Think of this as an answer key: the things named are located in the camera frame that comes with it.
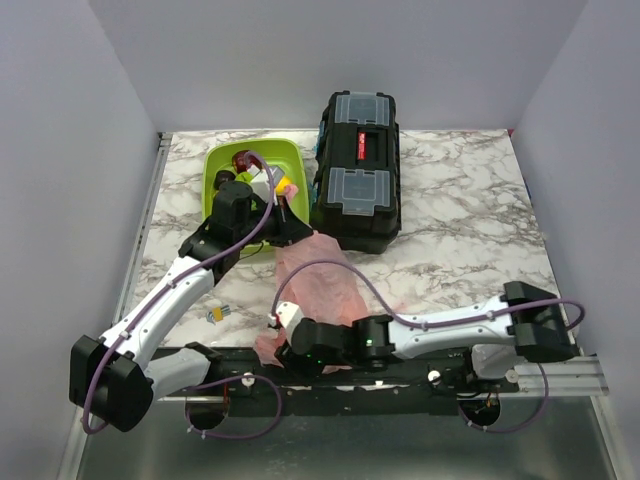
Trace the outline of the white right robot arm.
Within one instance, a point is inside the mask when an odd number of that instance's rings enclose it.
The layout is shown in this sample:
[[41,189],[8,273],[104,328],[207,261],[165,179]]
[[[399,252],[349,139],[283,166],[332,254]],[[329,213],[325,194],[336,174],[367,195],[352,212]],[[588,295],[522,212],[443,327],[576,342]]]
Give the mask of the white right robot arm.
[[333,325],[305,316],[299,305],[281,301],[270,324],[285,336],[276,357],[285,369],[316,377],[328,366],[384,371],[428,353],[471,350],[460,379],[480,392],[508,369],[484,346],[510,349],[516,360],[558,363],[577,356],[555,294],[521,281],[508,282],[502,294],[470,307],[423,315],[371,315],[351,325]]

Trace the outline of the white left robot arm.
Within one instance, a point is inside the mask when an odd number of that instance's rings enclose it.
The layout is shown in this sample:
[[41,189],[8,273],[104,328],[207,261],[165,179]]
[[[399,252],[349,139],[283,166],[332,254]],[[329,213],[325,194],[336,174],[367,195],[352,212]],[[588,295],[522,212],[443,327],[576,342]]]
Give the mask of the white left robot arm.
[[69,398],[83,409],[85,432],[99,432],[91,423],[94,418],[127,432],[153,401],[180,390],[214,393],[222,380],[215,352],[192,343],[156,358],[161,341],[235,266],[245,244],[265,241],[284,247],[312,234],[286,199],[263,201],[242,182],[223,185],[211,215],[184,240],[161,282],[99,338],[82,336],[73,345]]

